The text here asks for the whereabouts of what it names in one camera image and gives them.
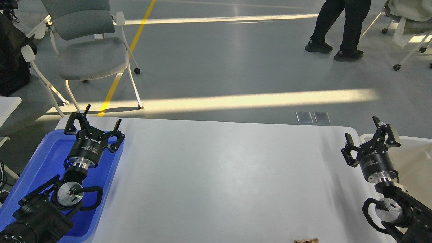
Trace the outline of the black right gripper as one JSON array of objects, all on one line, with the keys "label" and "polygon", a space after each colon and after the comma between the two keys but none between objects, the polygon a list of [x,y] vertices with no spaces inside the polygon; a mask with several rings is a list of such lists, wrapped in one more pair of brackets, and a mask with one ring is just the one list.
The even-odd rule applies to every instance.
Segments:
[{"label": "black right gripper", "polygon": [[[360,165],[367,182],[390,182],[397,178],[399,173],[388,151],[401,146],[400,138],[397,130],[393,130],[390,124],[382,122],[376,116],[373,116],[372,120],[376,126],[372,145],[356,147],[351,134],[345,133],[346,144],[341,153],[348,166],[355,168]],[[352,151],[357,152],[356,158],[352,156]]]}]

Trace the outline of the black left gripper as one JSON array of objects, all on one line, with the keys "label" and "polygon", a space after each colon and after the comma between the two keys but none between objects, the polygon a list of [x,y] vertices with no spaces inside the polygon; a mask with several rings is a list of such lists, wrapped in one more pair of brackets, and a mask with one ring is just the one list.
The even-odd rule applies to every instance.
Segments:
[{"label": "black left gripper", "polygon": [[[112,131],[106,133],[92,128],[86,117],[90,108],[91,104],[88,104],[84,112],[72,112],[66,122],[64,134],[77,137],[67,156],[67,161],[75,162],[84,158],[90,161],[89,167],[97,167],[104,149],[107,148],[111,153],[118,151],[125,139],[125,134],[119,129],[121,119],[117,120]],[[75,120],[80,123],[80,131],[74,126]],[[117,140],[110,144],[108,140],[111,137],[116,137]]]}]

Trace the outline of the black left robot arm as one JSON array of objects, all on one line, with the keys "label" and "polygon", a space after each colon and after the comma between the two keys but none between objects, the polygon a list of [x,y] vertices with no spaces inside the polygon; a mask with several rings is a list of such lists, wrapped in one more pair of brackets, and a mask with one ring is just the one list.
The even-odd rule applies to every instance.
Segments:
[{"label": "black left robot arm", "polygon": [[117,120],[103,131],[73,112],[41,142],[1,207],[2,243],[85,241],[94,231],[122,153]]}]

